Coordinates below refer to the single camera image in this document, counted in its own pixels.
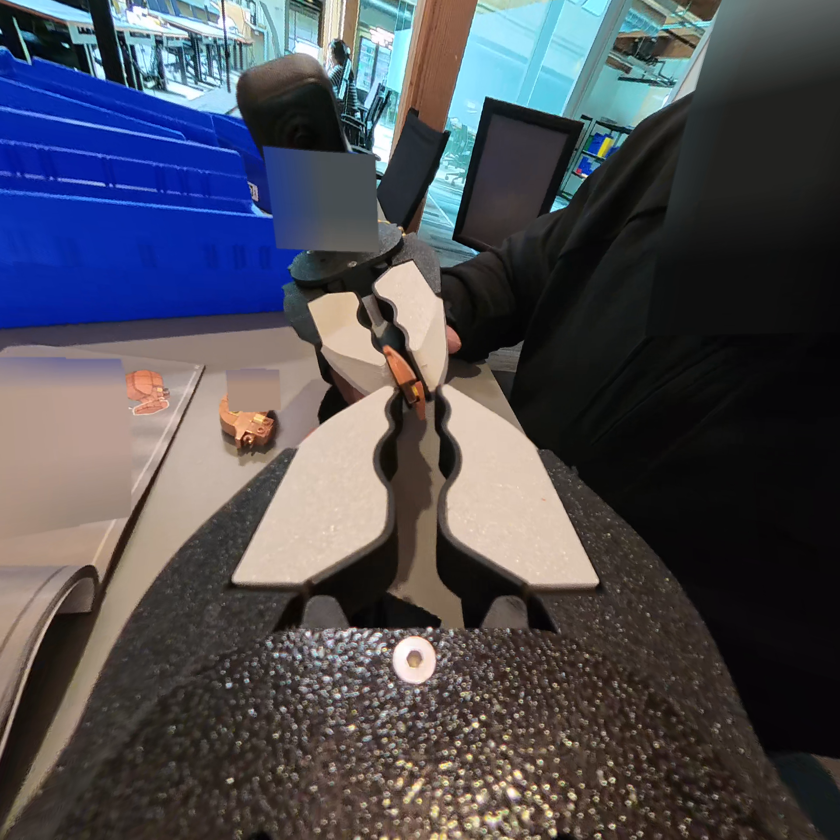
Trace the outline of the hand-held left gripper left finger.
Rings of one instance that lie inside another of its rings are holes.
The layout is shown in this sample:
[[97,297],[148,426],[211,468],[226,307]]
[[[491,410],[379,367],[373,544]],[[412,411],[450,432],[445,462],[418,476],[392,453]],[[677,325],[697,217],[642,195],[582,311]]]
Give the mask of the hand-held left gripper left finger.
[[382,454],[397,431],[394,409],[396,390],[380,389],[304,439],[233,573],[235,585],[320,583],[382,544],[393,529]]

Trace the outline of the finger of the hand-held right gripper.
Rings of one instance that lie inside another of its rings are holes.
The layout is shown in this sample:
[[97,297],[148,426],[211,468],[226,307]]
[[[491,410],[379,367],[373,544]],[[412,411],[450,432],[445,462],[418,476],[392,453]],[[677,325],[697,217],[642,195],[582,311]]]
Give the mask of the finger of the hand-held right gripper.
[[308,311],[318,332],[321,354],[332,371],[363,396],[385,386],[400,387],[384,348],[397,351],[396,330],[377,309],[374,322],[361,321],[361,299],[353,291],[312,299]]
[[373,283],[373,292],[392,308],[393,322],[402,331],[406,352],[426,391],[436,392],[445,382],[448,368],[442,299],[413,261],[388,269]]

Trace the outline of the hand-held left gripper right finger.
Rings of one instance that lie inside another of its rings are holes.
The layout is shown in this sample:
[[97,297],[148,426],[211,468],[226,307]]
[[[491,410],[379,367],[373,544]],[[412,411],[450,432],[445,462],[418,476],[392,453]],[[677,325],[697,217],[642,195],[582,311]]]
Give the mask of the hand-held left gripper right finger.
[[456,389],[437,391],[436,419],[448,543],[534,592],[594,590],[599,577],[524,433]]

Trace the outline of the brown curved brick piece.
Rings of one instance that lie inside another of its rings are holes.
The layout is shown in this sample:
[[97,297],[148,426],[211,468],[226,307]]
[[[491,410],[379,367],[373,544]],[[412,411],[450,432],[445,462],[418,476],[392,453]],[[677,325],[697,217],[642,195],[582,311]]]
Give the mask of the brown curved brick piece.
[[406,404],[413,408],[420,419],[425,419],[427,399],[424,383],[412,366],[392,346],[384,345],[382,352]]

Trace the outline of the person's right forearm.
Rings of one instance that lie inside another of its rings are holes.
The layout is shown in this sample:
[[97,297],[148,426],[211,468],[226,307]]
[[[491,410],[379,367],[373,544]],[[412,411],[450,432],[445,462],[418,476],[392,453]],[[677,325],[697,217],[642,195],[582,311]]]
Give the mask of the person's right forearm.
[[613,365],[644,338],[666,203],[578,194],[557,212],[442,273],[454,355],[482,361],[520,342]]

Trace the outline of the round brown brick assembly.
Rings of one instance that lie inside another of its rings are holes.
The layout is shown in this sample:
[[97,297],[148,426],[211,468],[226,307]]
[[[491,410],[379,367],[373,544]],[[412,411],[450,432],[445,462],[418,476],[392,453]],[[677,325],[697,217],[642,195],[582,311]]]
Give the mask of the round brown brick assembly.
[[265,455],[275,447],[280,430],[276,412],[233,411],[226,393],[219,403],[218,416],[227,449],[238,458]]

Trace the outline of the black office chair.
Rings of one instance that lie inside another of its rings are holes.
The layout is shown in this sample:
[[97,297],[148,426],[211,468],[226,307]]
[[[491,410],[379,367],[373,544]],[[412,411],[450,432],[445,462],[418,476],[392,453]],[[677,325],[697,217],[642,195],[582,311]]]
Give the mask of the black office chair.
[[436,131],[411,108],[392,156],[377,186],[385,221],[407,232],[438,170],[449,131]]

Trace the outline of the wooden beam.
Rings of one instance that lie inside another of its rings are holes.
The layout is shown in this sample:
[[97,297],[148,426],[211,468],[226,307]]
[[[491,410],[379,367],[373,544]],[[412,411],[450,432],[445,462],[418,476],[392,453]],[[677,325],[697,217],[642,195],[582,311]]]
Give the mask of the wooden beam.
[[432,129],[444,129],[476,6],[477,1],[417,2],[392,151],[410,109]]

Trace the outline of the black monitor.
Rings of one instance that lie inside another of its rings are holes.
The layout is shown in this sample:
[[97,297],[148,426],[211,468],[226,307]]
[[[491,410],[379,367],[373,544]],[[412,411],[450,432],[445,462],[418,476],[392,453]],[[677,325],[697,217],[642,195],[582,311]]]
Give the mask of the black monitor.
[[452,239],[487,251],[547,214],[583,127],[486,98]]

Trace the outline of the grey instruction booklet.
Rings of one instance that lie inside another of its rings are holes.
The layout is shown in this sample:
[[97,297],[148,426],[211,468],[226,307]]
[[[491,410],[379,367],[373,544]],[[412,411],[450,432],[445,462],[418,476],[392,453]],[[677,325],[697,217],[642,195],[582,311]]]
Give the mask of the grey instruction booklet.
[[2,351],[2,747],[47,629],[89,613],[203,367]]

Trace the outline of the row of blue plastic bins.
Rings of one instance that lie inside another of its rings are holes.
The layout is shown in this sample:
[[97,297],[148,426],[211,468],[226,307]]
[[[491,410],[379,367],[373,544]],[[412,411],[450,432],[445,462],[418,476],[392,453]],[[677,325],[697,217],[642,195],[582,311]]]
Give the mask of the row of blue plastic bins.
[[1,88],[3,329],[283,308],[241,119],[6,49]]

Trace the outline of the black storage shelf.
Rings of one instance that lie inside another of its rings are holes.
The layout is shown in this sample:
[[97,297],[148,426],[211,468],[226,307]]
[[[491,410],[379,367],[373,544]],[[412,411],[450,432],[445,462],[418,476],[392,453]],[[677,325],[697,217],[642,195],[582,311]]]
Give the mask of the black storage shelf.
[[623,144],[632,128],[607,118],[595,119],[583,113],[584,130],[577,142],[561,183],[559,196],[571,199],[579,186]]

